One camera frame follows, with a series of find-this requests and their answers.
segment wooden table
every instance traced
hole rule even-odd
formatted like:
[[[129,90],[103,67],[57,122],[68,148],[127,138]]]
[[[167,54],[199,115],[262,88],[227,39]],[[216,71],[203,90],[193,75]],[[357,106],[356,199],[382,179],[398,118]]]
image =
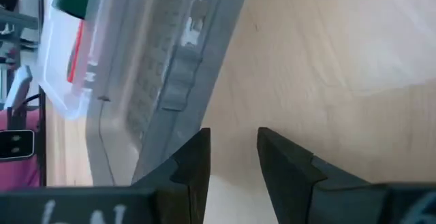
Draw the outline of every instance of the wooden table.
[[[277,222],[259,126],[371,182],[436,181],[435,3],[246,0],[204,118],[205,223]],[[91,184],[84,121],[47,111],[49,183]]]

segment light wood surface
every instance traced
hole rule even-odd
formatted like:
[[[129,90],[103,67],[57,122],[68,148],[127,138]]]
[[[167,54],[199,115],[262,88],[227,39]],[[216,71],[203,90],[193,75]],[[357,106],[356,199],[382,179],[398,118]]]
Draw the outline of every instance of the light wood surface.
[[[205,223],[277,222],[259,126],[371,182],[436,181],[435,4],[246,0],[204,118],[213,140]],[[90,183],[83,123],[48,109],[56,184]]]

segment pink object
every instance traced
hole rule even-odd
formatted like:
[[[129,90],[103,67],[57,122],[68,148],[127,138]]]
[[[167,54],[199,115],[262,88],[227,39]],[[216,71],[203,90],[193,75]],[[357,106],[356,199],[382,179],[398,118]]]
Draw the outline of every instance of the pink object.
[[[27,129],[37,131],[40,111],[27,112]],[[6,130],[7,112],[0,111],[0,131]],[[40,169],[36,156],[23,161],[0,163],[0,191],[40,186]]]

